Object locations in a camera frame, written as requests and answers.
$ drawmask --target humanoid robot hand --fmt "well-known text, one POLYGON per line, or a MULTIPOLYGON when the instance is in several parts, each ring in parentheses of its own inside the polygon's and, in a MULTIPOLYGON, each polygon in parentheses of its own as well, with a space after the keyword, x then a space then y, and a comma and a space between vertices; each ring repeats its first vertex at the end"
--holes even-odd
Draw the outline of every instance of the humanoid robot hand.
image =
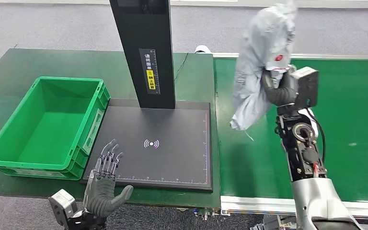
POLYGON ((133 191, 133 186, 128 185, 121 194, 115 196, 115 171, 123 155, 118 148, 119 144, 115 139, 105 145, 85 188, 84 208, 103 218, 124 204, 133 191))

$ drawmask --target robotic arm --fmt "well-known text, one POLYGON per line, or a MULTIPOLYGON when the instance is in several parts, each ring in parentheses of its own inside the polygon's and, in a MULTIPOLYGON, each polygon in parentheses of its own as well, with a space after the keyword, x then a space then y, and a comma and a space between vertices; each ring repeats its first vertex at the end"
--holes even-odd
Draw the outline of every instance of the robotic arm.
POLYGON ((270 72, 264 70, 261 84, 268 100, 277 106, 275 133, 286 153, 297 211, 297 228, 303 230, 362 230, 339 198, 324 166, 325 139, 311 107, 317 103, 318 71, 294 67, 273 87, 270 72), (323 154, 317 147, 322 133, 323 154))
POLYGON ((83 210, 78 211, 75 199, 64 189, 48 198, 57 222, 66 230, 104 230, 106 218, 130 198, 131 185, 114 197, 115 171, 123 155, 118 147, 113 139, 103 148, 85 188, 83 210))

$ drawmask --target green table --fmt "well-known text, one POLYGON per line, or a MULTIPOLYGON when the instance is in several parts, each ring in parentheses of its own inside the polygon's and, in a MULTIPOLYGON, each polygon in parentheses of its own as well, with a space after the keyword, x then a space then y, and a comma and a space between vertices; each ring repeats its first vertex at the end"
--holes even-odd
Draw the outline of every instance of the green table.
MULTIPOLYGON (((177 71, 186 54, 174 54, 177 71)), ((130 203, 175 207, 220 207, 213 59, 188 54, 175 81, 176 100, 211 103, 213 193, 136 188, 130 203)), ((0 129, 39 76, 102 78, 113 98, 136 98, 123 52, 9 49, 0 59, 0 129)), ((48 197, 64 188, 82 200, 85 185, 5 176, 0 172, 0 195, 48 197)))
MULTIPOLYGON (((247 131, 230 129, 236 54, 214 54, 222 209, 295 212, 287 160, 274 133, 273 108, 247 131)), ((368 217, 368 57, 294 56, 320 72, 313 111, 326 136, 328 176, 355 216, 368 217)))
MULTIPOLYGON (((175 70, 184 57, 174 54, 175 70)), ((229 212, 295 211, 286 158, 273 132, 275 110, 248 130, 255 142, 229 128, 235 60, 236 54, 189 54, 176 80, 178 100, 210 102, 212 111, 216 108, 214 193, 135 189, 131 203, 221 207, 229 212)), ((326 134, 326 167, 345 205, 355 216, 368 217, 368 57, 294 57, 293 64, 320 71, 314 112, 326 134)), ((122 52, 10 49, 0 60, 0 128, 41 75, 102 78, 112 97, 136 97, 122 52)), ((0 195, 46 197, 60 188, 82 198, 84 186, 78 182, 0 173, 0 195)))

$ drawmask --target green storage bin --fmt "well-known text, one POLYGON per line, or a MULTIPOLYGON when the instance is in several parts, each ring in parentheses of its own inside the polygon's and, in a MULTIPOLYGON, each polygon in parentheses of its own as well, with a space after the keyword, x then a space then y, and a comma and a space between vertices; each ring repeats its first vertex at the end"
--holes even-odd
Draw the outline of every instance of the green storage bin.
POLYGON ((0 171, 80 179, 109 98, 102 79, 36 79, 0 131, 0 171))

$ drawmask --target floor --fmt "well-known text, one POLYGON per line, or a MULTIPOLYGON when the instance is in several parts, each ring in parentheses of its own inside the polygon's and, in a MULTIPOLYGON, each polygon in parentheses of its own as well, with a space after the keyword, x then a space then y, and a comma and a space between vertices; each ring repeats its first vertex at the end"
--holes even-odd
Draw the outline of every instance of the floor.
MULTIPOLYGON (((213 52, 237 52, 243 27, 255 8, 172 7, 174 52, 199 44, 213 52)), ((300 9, 294 53, 368 55, 368 10, 300 9)), ((108 5, 0 4, 0 57, 9 48, 122 50, 108 5)), ((109 229, 249 229, 259 215, 202 221, 191 211, 124 206, 109 229)), ((0 197, 0 230, 57 230, 47 200, 0 197)))

